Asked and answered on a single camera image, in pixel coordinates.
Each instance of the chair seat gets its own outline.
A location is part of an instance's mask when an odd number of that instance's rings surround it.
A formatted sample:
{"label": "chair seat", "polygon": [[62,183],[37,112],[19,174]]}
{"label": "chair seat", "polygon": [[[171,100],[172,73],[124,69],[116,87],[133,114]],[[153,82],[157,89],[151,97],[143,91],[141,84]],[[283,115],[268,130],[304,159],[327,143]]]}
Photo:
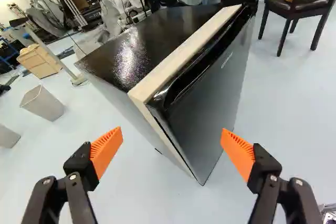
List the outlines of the chair seat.
{"label": "chair seat", "polygon": [[[328,3],[328,0],[317,0],[311,3],[302,3],[295,6],[296,11],[305,11],[309,9],[315,9],[317,7],[324,7]],[[290,10],[291,3],[287,2],[286,0],[268,0],[268,5],[270,8],[281,8],[284,10]]]}

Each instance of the fridge top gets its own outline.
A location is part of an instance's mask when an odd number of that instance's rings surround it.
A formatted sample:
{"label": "fridge top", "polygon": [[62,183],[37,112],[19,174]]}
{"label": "fridge top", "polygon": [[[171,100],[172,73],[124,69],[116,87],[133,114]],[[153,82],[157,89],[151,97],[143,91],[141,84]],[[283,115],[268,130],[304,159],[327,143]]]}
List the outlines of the fridge top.
{"label": "fridge top", "polygon": [[[161,9],[88,54],[75,66],[129,92],[172,52],[185,46],[187,39],[195,37],[196,31],[199,32],[214,15],[221,13],[220,20],[210,24],[210,29],[201,31],[203,39],[210,37],[241,7],[230,5],[243,2]],[[202,45],[194,41],[191,46],[198,51]]]}

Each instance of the fridge door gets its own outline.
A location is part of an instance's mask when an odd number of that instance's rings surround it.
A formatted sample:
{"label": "fridge door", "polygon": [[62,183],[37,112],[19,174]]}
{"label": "fridge door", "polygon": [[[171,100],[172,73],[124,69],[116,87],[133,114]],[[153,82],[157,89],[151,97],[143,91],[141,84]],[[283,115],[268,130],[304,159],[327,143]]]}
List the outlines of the fridge door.
{"label": "fridge door", "polygon": [[234,128],[253,24],[243,9],[147,103],[201,185],[223,151],[222,128]]}

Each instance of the cardboard box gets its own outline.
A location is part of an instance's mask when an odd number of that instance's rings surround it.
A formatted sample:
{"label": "cardboard box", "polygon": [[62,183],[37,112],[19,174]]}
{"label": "cardboard box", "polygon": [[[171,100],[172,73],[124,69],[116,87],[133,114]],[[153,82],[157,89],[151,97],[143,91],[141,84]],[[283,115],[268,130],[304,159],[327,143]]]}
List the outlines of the cardboard box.
{"label": "cardboard box", "polygon": [[62,69],[38,44],[21,49],[16,60],[39,79],[58,73]]}

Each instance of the fridge label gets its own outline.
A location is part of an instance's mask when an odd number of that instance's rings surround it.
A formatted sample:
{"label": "fridge label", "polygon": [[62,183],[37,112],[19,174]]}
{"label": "fridge label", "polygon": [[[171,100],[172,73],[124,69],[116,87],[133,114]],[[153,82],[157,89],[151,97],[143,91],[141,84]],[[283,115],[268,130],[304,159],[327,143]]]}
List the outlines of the fridge label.
{"label": "fridge label", "polygon": [[223,68],[225,66],[225,64],[229,61],[229,59],[232,57],[233,52],[230,53],[230,55],[225,59],[225,61],[223,62],[223,64],[221,65],[220,68]]}

